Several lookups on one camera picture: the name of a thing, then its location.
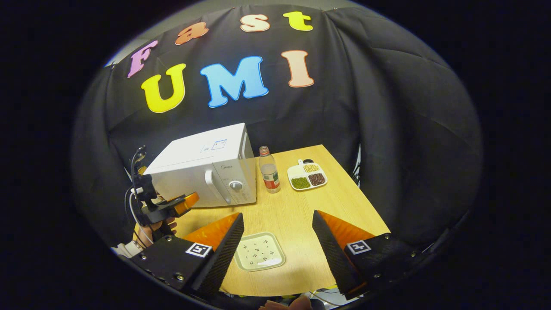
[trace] blue sticker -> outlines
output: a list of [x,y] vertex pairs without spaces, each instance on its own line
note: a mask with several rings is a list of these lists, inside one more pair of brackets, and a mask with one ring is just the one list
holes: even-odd
[[207,77],[210,90],[208,106],[216,108],[228,103],[228,97],[222,95],[222,88],[232,99],[238,100],[243,84],[243,97],[247,99],[266,95],[268,88],[262,83],[261,62],[262,57],[259,56],[245,57],[239,62],[235,75],[219,63],[201,69],[200,74]]

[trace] white cable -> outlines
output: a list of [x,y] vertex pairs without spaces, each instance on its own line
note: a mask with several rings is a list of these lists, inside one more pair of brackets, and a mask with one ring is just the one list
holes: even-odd
[[134,195],[134,193],[130,193],[130,198],[128,199],[128,204],[130,205],[130,211],[132,211],[132,216],[134,217],[134,220],[136,221],[136,224],[138,224],[139,229],[143,232],[143,234],[145,235],[147,240],[149,240],[149,242],[151,242],[151,244],[153,244],[153,241],[151,241],[151,239],[149,239],[149,237],[147,236],[145,231],[143,231],[142,225],[140,225],[138,223],[138,219],[136,218],[136,215],[134,214],[134,208],[132,208],[132,195]]

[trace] wooden table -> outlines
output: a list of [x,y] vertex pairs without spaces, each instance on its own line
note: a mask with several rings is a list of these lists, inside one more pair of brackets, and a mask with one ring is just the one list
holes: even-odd
[[[235,212],[243,213],[243,236],[271,232],[286,257],[283,265],[260,271],[243,271],[233,258],[221,290],[247,296],[282,296],[304,293],[335,284],[323,250],[312,229],[314,210],[341,218],[376,236],[390,232],[356,183],[323,145],[273,154],[281,190],[266,191],[256,158],[256,203],[232,207],[192,209],[177,218],[177,237]],[[312,159],[327,175],[327,184],[296,191],[289,184],[287,169],[299,159]]]

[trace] white microwave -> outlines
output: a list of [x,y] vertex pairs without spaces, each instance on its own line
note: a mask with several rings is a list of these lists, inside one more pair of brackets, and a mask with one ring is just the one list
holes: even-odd
[[256,201],[256,162],[245,123],[170,142],[144,174],[167,201],[197,192],[194,208]]

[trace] peach letter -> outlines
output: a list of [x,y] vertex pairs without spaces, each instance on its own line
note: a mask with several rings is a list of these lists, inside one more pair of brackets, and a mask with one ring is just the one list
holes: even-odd
[[303,15],[302,12],[289,12],[283,14],[284,17],[289,18],[289,25],[296,30],[310,31],[314,27],[304,24],[304,20],[311,20],[310,16]]
[[157,43],[159,42],[155,40],[132,55],[132,63],[130,64],[130,72],[128,73],[128,77],[133,76],[136,72],[143,68],[142,60],[145,61],[149,57],[149,54],[151,54],[151,49],[156,47]]
[[207,23],[200,22],[193,24],[188,28],[178,33],[178,39],[174,42],[176,45],[181,45],[188,42],[191,39],[198,38],[208,32]]
[[289,62],[291,71],[289,86],[306,87],[314,84],[314,79],[308,75],[308,69],[306,68],[305,59],[308,56],[306,51],[285,51],[281,53],[281,56]]
[[166,74],[172,78],[172,88],[174,93],[169,99],[161,98],[159,92],[159,81],[161,75],[157,74],[145,80],[142,83],[142,89],[145,91],[145,101],[149,110],[155,113],[164,113],[177,107],[186,94],[186,88],[183,85],[182,70],[186,67],[185,63],[180,63],[166,70]]
[[245,15],[239,21],[243,24],[241,25],[241,30],[245,32],[254,32],[254,31],[266,31],[270,28],[270,24],[265,22],[268,20],[266,15]]

